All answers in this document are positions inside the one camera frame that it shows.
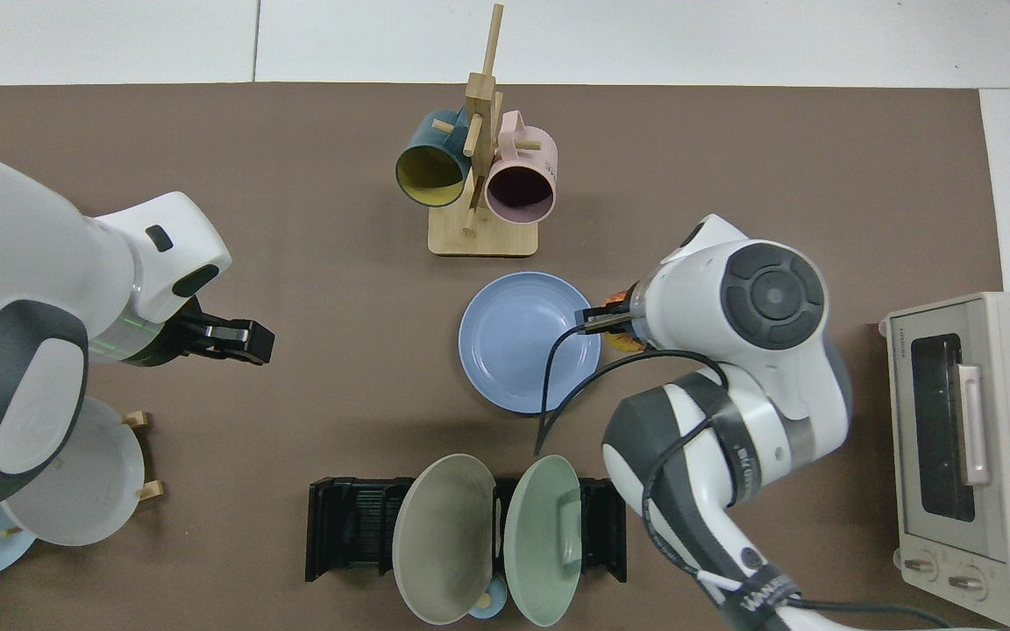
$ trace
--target oven door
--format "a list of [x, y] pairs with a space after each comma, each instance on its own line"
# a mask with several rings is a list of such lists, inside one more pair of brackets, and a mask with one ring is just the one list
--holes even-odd
[[[971, 300], [891, 318], [895, 466], [907, 534], [1003, 561], [985, 307]], [[969, 387], [977, 375], [979, 388]]]

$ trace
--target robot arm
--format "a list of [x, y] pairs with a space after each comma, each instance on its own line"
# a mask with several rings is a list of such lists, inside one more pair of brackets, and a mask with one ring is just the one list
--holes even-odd
[[709, 216], [624, 303], [587, 315], [628, 312], [622, 331], [712, 356], [727, 377], [724, 389], [705, 369], [625, 399], [602, 458], [629, 506], [647, 508], [662, 551], [737, 631], [844, 628], [789, 607], [801, 604], [796, 585], [725, 512], [846, 438], [850, 384], [825, 336], [827, 302], [801, 252]]
[[92, 219], [0, 164], [0, 501], [61, 450], [90, 362], [269, 359], [268, 330], [193, 298], [230, 262], [181, 193]]

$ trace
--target black cable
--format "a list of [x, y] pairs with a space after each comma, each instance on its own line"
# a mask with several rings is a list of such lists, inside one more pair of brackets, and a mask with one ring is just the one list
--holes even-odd
[[688, 434], [682, 435], [681, 438], [674, 440], [668, 447], [665, 447], [665, 451], [662, 451], [662, 454], [658, 455], [656, 462], [653, 463], [652, 467], [649, 467], [648, 475], [645, 476], [645, 482], [641, 484], [641, 520], [645, 522], [645, 532], [648, 533], [648, 538], [653, 540], [654, 546], [656, 546], [658, 550], [662, 551], [662, 554], [665, 554], [665, 558], [669, 559], [675, 566], [681, 568], [681, 571], [691, 575], [693, 579], [696, 579], [699, 570], [686, 563], [685, 559], [682, 559], [681, 555], [677, 554], [677, 550], [673, 547], [673, 544], [670, 544], [659, 534], [656, 528], [653, 527], [653, 518], [649, 515], [648, 503], [649, 500], [653, 499], [653, 487], [656, 487], [656, 479], [662, 475], [665, 464], [669, 463], [669, 459], [673, 458], [678, 451], [685, 448], [686, 444], [689, 444], [697, 435], [700, 435], [702, 431], [709, 427], [712, 427], [712, 419], [704, 419], [696, 427], [691, 428]]
[[727, 381], [727, 376], [722, 372], [722, 366], [715, 362], [714, 359], [710, 358], [708, 355], [699, 354], [699, 352], [694, 352], [691, 350], [676, 350], [676, 348], [651, 348], [650, 350], [642, 350], [636, 355], [623, 356], [621, 359], [614, 360], [613, 362], [607, 363], [606, 366], [598, 369], [592, 375], [587, 376], [585, 380], [579, 382], [576, 387], [572, 389], [565, 396], [564, 401], [558, 405], [558, 407], [550, 411], [552, 415], [548, 416], [548, 376], [550, 375], [550, 364], [552, 364], [552, 354], [548, 354], [548, 369], [544, 372], [544, 396], [543, 403], [541, 404], [540, 410], [540, 422], [537, 423], [536, 427], [536, 447], [533, 448], [533, 455], [539, 455], [541, 448], [544, 447], [544, 440], [548, 438], [548, 434], [552, 431], [552, 426], [556, 421], [564, 415], [564, 410], [569, 406], [578, 395], [590, 384], [594, 383], [595, 380], [600, 379], [600, 377], [605, 376], [610, 371], [614, 369], [620, 369], [625, 366], [626, 363], [640, 362], [642, 359], [652, 359], [654, 356], [684, 356], [686, 359], [694, 359], [697, 362], [704, 363], [705, 366], [709, 367], [714, 372], [715, 375], [719, 377], [719, 385], [722, 386], [724, 390], [729, 388], [729, 382]]
[[[564, 331], [564, 335], [556, 338], [556, 341], [552, 342], [552, 348], [548, 351], [548, 362], [544, 363], [544, 385], [540, 390], [540, 420], [536, 424], [537, 444], [540, 442], [540, 438], [538, 438], [538, 436], [540, 436], [541, 431], [544, 430], [544, 416], [548, 414], [548, 385], [550, 384], [550, 381], [552, 381], [552, 360], [556, 359], [556, 351], [561, 347], [561, 344], [564, 343], [564, 340], [569, 339], [572, 335], [578, 334], [579, 331], [583, 331], [586, 327], [586, 323], [577, 324], [577, 326]], [[537, 447], [536, 455], [539, 454], [540, 448]]]
[[882, 603], [829, 603], [825, 601], [809, 601], [805, 599], [786, 599], [782, 601], [791, 608], [805, 608], [806, 610], [813, 611], [839, 611], [839, 612], [850, 612], [850, 614], [903, 614], [903, 615], [913, 615], [922, 620], [928, 621], [930, 624], [937, 624], [941, 628], [952, 628], [951, 624], [938, 618], [936, 615], [931, 615], [929, 612], [922, 611], [920, 608], [909, 608], [903, 606], [888, 606]]

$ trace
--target green plate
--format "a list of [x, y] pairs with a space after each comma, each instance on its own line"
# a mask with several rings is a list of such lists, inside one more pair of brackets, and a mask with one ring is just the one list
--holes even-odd
[[505, 516], [505, 581], [537, 627], [569, 611], [582, 571], [579, 477], [562, 455], [544, 456], [517, 483]]

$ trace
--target pink mug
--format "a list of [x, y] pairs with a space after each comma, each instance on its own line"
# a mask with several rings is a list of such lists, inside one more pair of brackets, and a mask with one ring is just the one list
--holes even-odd
[[526, 127], [517, 110], [505, 112], [497, 133], [497, 161], [486, 176], [486, 205], [509, 223], [536, 223], [556, 207], [556, 141]]

